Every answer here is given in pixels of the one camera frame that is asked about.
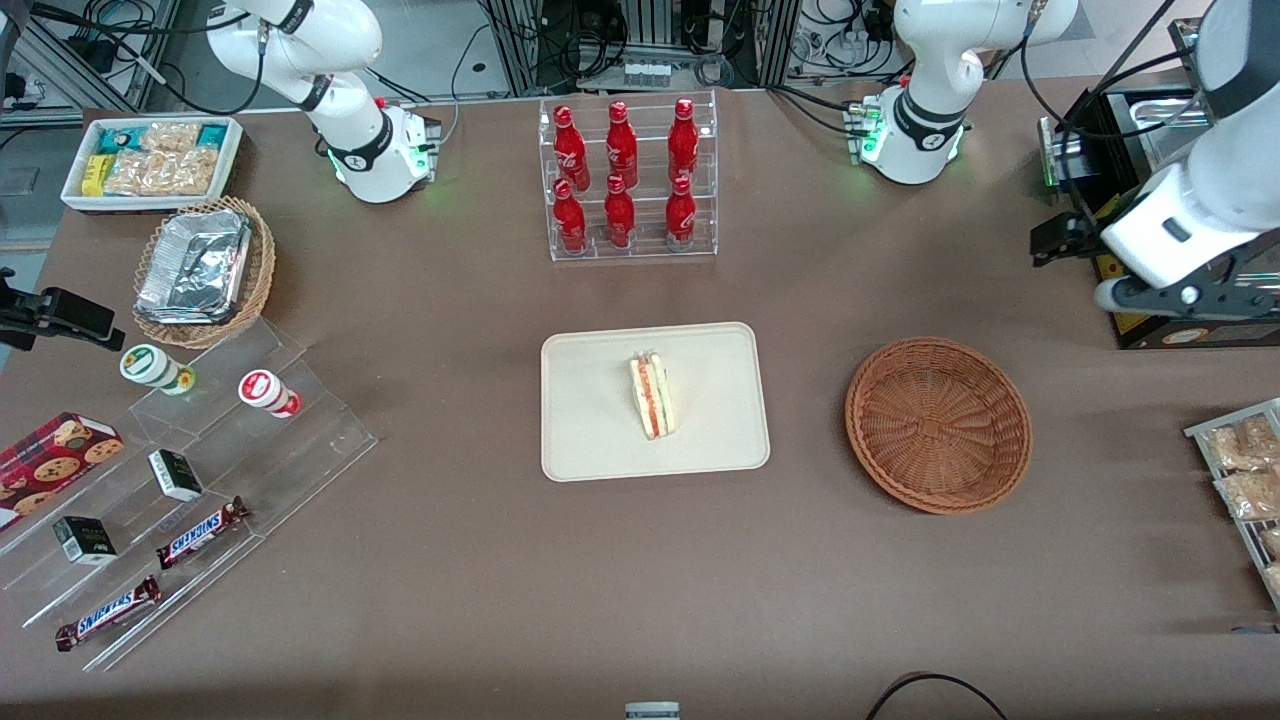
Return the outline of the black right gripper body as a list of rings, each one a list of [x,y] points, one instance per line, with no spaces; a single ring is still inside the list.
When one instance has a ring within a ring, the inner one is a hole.
[[[14,269],[1,268],[1,342],[12,348],[31,351],[35,340],[45,336],[47,296],[12,288],[8,281],[15,275]]]

